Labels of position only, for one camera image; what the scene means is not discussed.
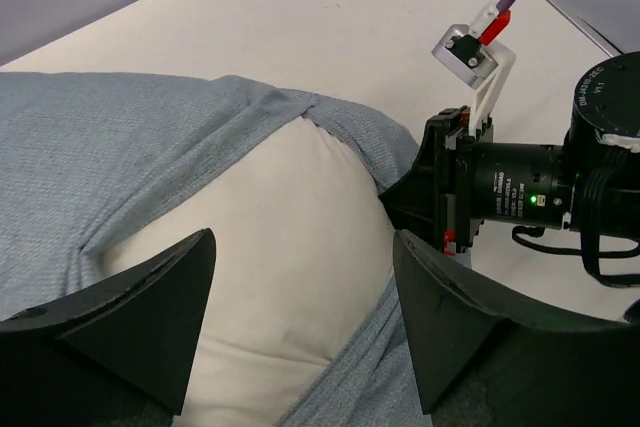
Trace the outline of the grey-blue pillowcase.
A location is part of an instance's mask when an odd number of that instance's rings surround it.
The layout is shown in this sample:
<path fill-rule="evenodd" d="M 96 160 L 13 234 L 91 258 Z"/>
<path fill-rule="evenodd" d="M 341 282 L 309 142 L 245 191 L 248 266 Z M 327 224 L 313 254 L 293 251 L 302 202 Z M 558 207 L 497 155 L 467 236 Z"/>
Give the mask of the grey-blue pillowcase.
<path fill-rule="evenodd" d="M 1 313 L 95 283 L 102 256 L 303 118 L 348 146 L 377 194 L 417 143 L 381 112 L 225 76 L 1 77 Z M 427 426 L 391 276 L 336 357 L 270 426 Z"/>

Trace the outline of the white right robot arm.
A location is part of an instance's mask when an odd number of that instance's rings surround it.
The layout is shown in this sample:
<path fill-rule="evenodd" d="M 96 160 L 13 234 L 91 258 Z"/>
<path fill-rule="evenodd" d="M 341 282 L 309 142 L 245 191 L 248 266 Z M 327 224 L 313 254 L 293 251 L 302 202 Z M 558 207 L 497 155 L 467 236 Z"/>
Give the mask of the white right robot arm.
<path fill-rule="evenodd" d="M 639 56 L 588 70 L 573 94 L 560 145 L 497 143 L 493 123 L 468 106 L 429 119 L 410 170 L 383 193 L 393 224 L 453 256 L 485 221 L 512 225 L 513 240 L 539 250 L 548 229 L 580 236 L 575 255 L 609 288 L 635 288 L 637 274 L 606 274 L 602 237 L 639 238 Z"/>

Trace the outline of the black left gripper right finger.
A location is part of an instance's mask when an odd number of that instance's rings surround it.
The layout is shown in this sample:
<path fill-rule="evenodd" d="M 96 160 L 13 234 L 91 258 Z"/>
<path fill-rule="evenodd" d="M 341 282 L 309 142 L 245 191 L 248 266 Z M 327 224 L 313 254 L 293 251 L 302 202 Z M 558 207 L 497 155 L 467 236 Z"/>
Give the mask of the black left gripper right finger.
<path fill-rule="evenodd" d="M 505 287 L 396 233 L 422 411 L 437 426 L 635 426 L 639 328 Z"/>

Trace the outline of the white pillow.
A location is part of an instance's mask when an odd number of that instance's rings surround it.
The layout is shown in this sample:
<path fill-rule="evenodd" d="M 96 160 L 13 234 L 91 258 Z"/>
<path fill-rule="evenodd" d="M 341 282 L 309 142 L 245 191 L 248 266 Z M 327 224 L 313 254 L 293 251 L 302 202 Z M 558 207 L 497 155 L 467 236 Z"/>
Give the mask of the white pillow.
<path fill-rule="evenodd" d="M 112 247 L 115 274 L 196 230 L 217 260 L 180 426 L 270 426 L 373 309 L 392 227 L 356 154 L 295 119 L 216 180 Z"/>

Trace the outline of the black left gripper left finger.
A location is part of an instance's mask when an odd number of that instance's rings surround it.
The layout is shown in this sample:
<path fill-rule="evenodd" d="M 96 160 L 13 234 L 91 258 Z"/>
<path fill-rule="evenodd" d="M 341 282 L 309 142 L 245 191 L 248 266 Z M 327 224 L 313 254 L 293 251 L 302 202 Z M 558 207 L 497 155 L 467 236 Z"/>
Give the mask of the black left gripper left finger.
<path fill-rule="evenodd" d="M 4 426 L 169 426 L 183 408 L 214 276 L 200 230 L 1 323 Z"/>

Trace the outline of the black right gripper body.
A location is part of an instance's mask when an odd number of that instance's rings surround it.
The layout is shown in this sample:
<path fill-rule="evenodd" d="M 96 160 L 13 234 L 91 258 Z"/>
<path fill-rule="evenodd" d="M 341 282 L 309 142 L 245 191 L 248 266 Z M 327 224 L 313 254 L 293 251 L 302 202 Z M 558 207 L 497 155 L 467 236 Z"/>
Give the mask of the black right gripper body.
<path fill-rule="evenodd" d="M 446 255 L 470 250 L 482 222 L 471 214 L 473 149 L 493 140 L 491 120 L 470 133 L 468 106 L 431 119 L 410 170 L 380 195 L 397 230 L 408 230 Z"/>

